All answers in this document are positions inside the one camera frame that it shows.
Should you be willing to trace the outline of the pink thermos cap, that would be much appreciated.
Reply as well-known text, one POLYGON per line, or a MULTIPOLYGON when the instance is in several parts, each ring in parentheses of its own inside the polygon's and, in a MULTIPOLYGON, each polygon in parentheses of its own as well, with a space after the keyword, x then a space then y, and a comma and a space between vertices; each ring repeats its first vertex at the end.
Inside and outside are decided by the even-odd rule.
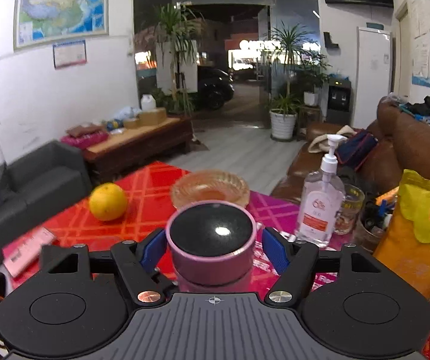
POLYGON ((173 269, 191 282, 227 283, 252 269, 257 224, 239 205, 222 201, 186 205, 170 217, 165 233, 173 269))

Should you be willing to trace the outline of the pink thermos bottle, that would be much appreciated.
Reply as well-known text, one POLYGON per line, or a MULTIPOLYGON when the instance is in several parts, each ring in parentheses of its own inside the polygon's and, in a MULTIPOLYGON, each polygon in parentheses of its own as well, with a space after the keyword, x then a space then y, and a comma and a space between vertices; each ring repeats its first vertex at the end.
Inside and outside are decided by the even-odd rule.
POLYGON ((198 284, 189 281, 177 270, 174 272, 177 276, 178 288, 185 293, 246 293, 251 287, 252 269, 237 280, 223 284, 198 284))

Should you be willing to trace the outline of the hand sanitizer pump bottle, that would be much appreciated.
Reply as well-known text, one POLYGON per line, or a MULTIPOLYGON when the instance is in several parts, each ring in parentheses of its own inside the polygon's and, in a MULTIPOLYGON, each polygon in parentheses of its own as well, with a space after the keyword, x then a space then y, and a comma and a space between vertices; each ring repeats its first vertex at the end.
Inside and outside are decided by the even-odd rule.
POLYGON ((335 230, 335 222, 345 198, 343 181, 337 176, 338 158, 335 150, 345 136, 329 134, 329 151, 321 159, 318 171, 304 179, 299 214, 295 227, 296 239, 305 240, 324 249, 335 230))

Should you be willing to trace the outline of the yellow orange fruit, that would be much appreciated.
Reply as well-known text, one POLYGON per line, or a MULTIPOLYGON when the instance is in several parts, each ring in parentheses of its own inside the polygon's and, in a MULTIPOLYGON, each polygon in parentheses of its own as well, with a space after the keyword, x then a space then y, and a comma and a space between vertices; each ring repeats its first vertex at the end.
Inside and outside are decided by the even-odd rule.
POLYGON ((89 211, 103 222, 120 218, 128 206, 128 199, 120 186, 106 183, 97 186, 89 196, 89 211))

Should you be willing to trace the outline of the red patterned tablecloth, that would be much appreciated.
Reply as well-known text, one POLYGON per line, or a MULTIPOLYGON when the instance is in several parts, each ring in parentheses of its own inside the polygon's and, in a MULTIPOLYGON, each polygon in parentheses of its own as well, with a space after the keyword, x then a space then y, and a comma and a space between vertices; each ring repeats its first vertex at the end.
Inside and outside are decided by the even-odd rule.
MULTIPOLYGON (((123 240, 138 242, 152 231, 166 225, 176 210, 170 197, 171 188, 175 181, 188 173, 176 166, 154 162, 116 182, 129 199, 123 217, 106 223, 95 219, 89 211, 86 198, 40 226, 56 236, 55 245, 63 247, 81 243, 88 245, 90 250, 108 250, 116 242, 123 240)), ((275 228, 284 235, 294 233, 299 213, 298 205, 251 191, 246 208, 254 219, 264 226, 275 228)), ((251 283, 247 288, 249 292, 258 292, 260 297, 264 297, 275 283, 278 274, 262 252, 260 233, 257 236, 254 256, 251 283)), ((176 279, 170 252, 162 257, 157 267, 170 280, 176 279)), ((7 291, 22 285, 38 269, 38 262, 34 262, 15 279, 8 274, 7 291)), ((422 353, 430 359, 430 338, 422 353)))

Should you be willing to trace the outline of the bronze pen holder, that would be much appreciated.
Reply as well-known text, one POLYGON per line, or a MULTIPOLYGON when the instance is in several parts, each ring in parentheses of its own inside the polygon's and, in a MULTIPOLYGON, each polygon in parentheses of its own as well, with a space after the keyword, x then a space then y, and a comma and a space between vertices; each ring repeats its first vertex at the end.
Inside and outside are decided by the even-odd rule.
POLYGON ((397 201, 399 187, 370 197, 364 203, 353 231, 352 240, 362 249, 372 254, 383 239, 397 201))

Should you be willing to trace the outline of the glass ashtray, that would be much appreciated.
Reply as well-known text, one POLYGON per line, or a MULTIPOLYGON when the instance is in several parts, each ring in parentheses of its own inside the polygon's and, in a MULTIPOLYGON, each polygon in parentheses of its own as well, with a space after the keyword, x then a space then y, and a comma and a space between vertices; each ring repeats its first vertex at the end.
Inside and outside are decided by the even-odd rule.
POLYGON ((250 201, 247 182, 236 174, 221 170, 202 170, 186 174, 171 188, 173 206, 183 206, 201 201, 217 200, 245 208, 250 201))

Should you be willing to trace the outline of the pink booklet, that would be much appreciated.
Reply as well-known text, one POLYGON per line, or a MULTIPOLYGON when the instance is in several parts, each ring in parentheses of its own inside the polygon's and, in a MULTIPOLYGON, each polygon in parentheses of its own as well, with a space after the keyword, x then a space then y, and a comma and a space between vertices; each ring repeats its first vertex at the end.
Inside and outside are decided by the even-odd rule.
POLYGON ((56 239, 55 234, 48 229, 34 228, 2 249, 4 267, 16 279, 38 260, 41 248, 51 245, 56 239))

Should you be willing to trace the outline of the dark grey sofa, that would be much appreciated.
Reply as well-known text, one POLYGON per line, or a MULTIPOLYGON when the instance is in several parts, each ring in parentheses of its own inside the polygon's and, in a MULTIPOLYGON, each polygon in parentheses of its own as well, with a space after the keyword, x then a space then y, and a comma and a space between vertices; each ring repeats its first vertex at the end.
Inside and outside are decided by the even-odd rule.
POLYGON ((11 164, 0 165, 2 248, 92 190, 81 150, 50 141, 11 164))

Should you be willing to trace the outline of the white potted plant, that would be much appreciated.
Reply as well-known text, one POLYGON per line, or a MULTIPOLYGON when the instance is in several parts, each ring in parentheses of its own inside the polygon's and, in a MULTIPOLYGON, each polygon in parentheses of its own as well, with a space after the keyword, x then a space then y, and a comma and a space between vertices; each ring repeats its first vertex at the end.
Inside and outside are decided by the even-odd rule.
POLYGON ((269 116, 271 138, 275 141, 291 141, 298 116, 299 100, 291 90, 291 82, 301 60, 307 31, 303 24, 281 26, 273 29, 275 48, 273 57, 281 68, 283 89, 270 101, 269 116))

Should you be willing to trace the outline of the brown leather sofa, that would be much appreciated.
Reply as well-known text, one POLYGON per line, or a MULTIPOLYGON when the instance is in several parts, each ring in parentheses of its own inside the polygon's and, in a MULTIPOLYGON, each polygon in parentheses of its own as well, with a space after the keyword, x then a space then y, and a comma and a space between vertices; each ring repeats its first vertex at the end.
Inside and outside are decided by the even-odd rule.
MULTIPOLYGON (((326 136, 341 130, 336 124, 310 124, 306 143, 271 195, 299 203, 306 175, 321 165, 326 136)), ((384 194, 399 185, 406 169, 430 180, 430 125, 383 99, 377 106, 376 119, 345 141, 338 153, 338 176, 344 183, 371 196, 384 194)))

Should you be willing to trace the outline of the black water dispenser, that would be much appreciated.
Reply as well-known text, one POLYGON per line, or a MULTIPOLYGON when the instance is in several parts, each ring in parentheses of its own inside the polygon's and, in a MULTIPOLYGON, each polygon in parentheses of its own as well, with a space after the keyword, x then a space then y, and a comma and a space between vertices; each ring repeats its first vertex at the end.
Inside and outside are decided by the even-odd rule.
POLYGON ((336 125, 351 122, 352 83, 348 79, 331 77, 328 81, 326 121, 336 125))

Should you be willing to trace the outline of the black parked car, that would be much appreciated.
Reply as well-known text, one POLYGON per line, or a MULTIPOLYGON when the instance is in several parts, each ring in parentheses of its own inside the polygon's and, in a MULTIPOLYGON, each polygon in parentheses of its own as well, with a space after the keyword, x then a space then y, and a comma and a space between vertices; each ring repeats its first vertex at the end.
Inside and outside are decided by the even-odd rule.
MULTIPOLYGON (((229 102, 234 95, 234 87, 230 75, 215 67, 198 66, 197 91, 188 92, 191 111, 216 111, 229 102)), ((168 113, 184 113, 182 93, 178 92, 177 102, 172 94, 165 94, 156 83, 156 70, 147 69, 137 72, 137 83, 140 94, 151 94, 158 107, 164 107, 168 113)))

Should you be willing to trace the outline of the tall palm plant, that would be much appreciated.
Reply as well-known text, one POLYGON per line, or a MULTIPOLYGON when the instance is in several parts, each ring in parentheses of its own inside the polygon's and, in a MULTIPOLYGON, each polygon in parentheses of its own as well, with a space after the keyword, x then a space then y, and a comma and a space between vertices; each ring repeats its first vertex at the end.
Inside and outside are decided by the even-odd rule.
POLYGON ((183 64, 196 63, 197 41, 203 34, 204 21, 197 18, 190 8, 173 3, 159 6, 156 15, 153 34, 155 45, 160 47, 161 63, 164 63, 164 57, 168 55, 172 111, 191 116, 194 105, 189 97, 181 67, 183 64))

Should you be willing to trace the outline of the framed wall notice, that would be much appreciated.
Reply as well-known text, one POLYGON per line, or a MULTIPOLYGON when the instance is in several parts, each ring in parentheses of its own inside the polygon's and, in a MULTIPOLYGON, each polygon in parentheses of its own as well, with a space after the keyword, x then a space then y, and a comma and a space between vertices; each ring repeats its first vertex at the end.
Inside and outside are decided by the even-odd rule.
POLYGON ((87 63, 86 41, 67 41, 53 44, 53 63, 56 70, 87 63))

